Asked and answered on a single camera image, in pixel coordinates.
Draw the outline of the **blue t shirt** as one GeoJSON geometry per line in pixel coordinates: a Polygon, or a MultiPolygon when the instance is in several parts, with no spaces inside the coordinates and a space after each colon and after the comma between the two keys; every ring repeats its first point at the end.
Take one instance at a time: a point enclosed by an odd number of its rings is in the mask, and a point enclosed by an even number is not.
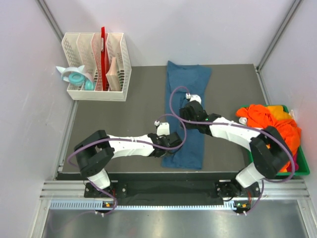
{"type": "MultiPolygon", "coordinates": [[[[197,94],[205,103],[205,90],[212,69],[201,65],[177,65],[169,61],[166,68],[165,113],[170,114],[169,99],[173,90],[184,86],[192,94],[197,94]]],[[[201,170],[203,166],[205,136],[196,129],[187,129],[187,137],[180,150],[162,159],[165,168],[201,170]]]]}

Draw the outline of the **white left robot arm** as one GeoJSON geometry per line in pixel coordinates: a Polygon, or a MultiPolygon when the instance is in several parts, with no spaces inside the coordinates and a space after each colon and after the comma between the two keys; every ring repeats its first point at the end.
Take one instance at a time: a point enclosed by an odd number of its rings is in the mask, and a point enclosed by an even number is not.
{"type": "Polygon", "coordinates": [[[180,148],[182,139],[169,131],[169,123],[157,122],[157,132],[139,137],[117,137],[98,130],[74,147],[81,176],[95,185],[100,196],[112,192],[112,184],[105,166],[115,158],[127,156],[162,157],[180,148]]]}

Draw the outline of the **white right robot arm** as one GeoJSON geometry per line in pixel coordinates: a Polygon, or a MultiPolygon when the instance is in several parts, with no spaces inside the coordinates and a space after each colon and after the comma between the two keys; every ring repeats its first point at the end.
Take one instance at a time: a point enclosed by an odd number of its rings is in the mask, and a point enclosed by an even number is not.
{"type": "Polygon", "coordinates": [[[187,129],[225,139],[247,149],[253,161],[242,169],[231,184],[232,192],[243,196],[250,186],[261,179],[274,179],[292,158],[284,139],[273,126],[264,129],[247,127],[218,114],[208,115],[199,95],[186,93],[187,103],[179,110],[187,129]]]}

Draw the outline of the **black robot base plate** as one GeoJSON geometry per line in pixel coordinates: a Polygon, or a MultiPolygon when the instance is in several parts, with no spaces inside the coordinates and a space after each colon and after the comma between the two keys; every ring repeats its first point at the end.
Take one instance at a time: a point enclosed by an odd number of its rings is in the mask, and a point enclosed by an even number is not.
{"type": "Polygon", "coordinates": [[[110,173],[110,188],[119,205],[220,205],[229,199],[249,202],[260,194],[256,182],[244,189],[235,173],[110,173]]]}

